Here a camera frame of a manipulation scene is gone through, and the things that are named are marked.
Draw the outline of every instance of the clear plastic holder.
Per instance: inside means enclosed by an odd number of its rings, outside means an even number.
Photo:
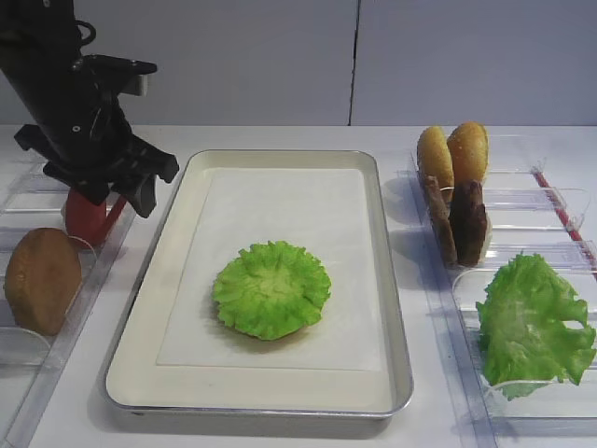
[[[524,142],[525,138],[511,136],[511,140],[503,140],[506,141]],[[573,285],[578,297],[589,303],[589,321],[597,328],[597,250],[593,242],[572,241],[568,235],[581,228],[590,195],[579,189],[540,187],[545,180],[542,170],[546,161],[531,162],[529,154],[525,154],[526,161],[521,168],[508,166],[488,173],[483,188],[484,202],[492,218],[493,236],[499,234],[500,242],[490,244],[484,261],[475,269],[444,266],[416,168],[416,156],[412,157],[407,172],[435,282],[428,287],[427,299],[434,310],[432,318],[436,332],[449,335],[449,343],[438,344],[442,362],[454,356],[458,365],[460,382],[448,375],[452,403],[458,415],[470,416],[477,446],[481,447],[498,446],[501,435],[597,436],[597,361],[586,370],[579,386],[557,381],[490,386],[482,374],[475,303],[485,300],[484,289],[499,267],[519,253],[542,255]],[[506,222],[506,225],[498,223],[496,226],[493,219],[496,212],[507,213],[510,217],[520,214],[525,222],[523,225]],[[559,222],[559,225],[546,226],[540,221],[534,224],[537,217],[544,218],[541,214],[553,215],[556,221],[551,222]],[[551,244],[502,242],[508,241],[510,235],[537,235],[542,231],[560,231],[566,241]],[[529,385],[542,387],[529,397],[512,401],[502,393],[505,387]]]
[[[21,175],[8,186],[8,195],[0,203],[0,283],[12,251],[28,231],[64,228],[62,207],[68,188],[45,177],[37,158],[19,166]],[[114,200],[110,198],[108,210]],[[134,216],[127,205],[102,246],[79,250],[83,282],[57,336],[17,327],[0,293],[1,448],[28,446]]]
[[[581,228],[590,206],[590,194],[584,189],[539,187],[535,180],[536,169],[487,174],[483,203],[494,231],[578,231]],[[422,189],[415,154],[410,158],[410,170],[418,177],[418,188]],[[504,188],[500,183],[513,187]]]
[[[570,266],[555,268],[555,271],[573,286],[578,299],[587,301],[589,324],[597,328],[596,272]],[[510,432],[515,431],[519,435],[544,435],[546,431],[553,431],[554,426],[560,436],[597,435],[597,359],[585,371],[579,385],[573,385],[569,381],[559,383],[554,379],[509,381],[490,386],[483,376],[476,302],[484,302],[485,288],[492,282],[496,272],[497,269],[464,272],[455,279],[452,287],[452,294],[462,317],[470,358],[477,372],[489,416],[501,431],[509,428]],[[508,401],[504,396],[505,389],[528,386],[540,387],[527,397]]]

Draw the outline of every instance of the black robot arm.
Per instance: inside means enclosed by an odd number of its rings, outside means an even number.
[[[83,56],[94,37],[91,25],[76,20],[72,0],[0,0],[0,69],[36,123],[15,139],[48,160],[46,175],[91,203],[112,190],[148,217],[156,176],[172,182],[178,163],[132,133],[118,96],[139,93],[138,81],[157,66]]]

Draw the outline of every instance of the white table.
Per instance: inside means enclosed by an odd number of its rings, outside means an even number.
[[[12,140],[16,127],[0,127],[0,154],[17,158],[19,149]],[[421,127],[137,127],[137,133],[163,150],[174,153],[184,166],[192,154],[205,149],[351,149],[373,155],[378,162],[385,200],[392,201],[395,213],[388,214],[396,277],[399,287],[415,382],[410,405],[400,412],[377,438],[363,441],[238,438],[136,434],[120,431],[109,417],[109,408],[100,395],[99,383],[105,357],[123,313],[133,282],[153,238],[172,187],[160,182],[158,207],[149,219],[137,218],[124,242],[118,260],[104,285],[76,347],[64,369],[46,412],[32,440],[32,448],[48,447],[302,447],[325,448],[373,446],[471,445],[466,415],[456,415],[447,390],[446,374],[455,374],[450,365],[442,367],[425,292],[417,283],[419,266],[426,263],[423,239],[413,231],[416,209],[409,190],[396,192],[396,171],[406,169],[408,151]],[[491,133],[532,133],[546,137],[546,174],[552,185],[597,190],[597,128],[491,128]],[[582,231],[585,239],[597,240],[597,207],[587,215]],[[524,440],[501,442],[501,446],[595,446],[596,440]]]

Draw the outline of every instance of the green lettuce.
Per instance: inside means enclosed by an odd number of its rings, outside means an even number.
[[[319,259],[285,241],[239,254],[214,283],[224,325],[272,341],[321,320],[331,282]]]
[[[490,385],[531,380],[578,385],[596,350],[587,303],[539,255],[518,255],[502,266],[477,302],[483,374]],[[571,329],[565,322],[578,322]],[[508,399],[530,395],[543,384],[506,385]]]

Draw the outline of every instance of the white tray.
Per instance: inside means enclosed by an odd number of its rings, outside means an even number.
[[[264,343],[225,329],[215,276],[252,243],[326,266],[323,319]],[[194,156],[124,325],[105,388],[120,409],[384,419],[412,378],[375,161],[352,151]]]

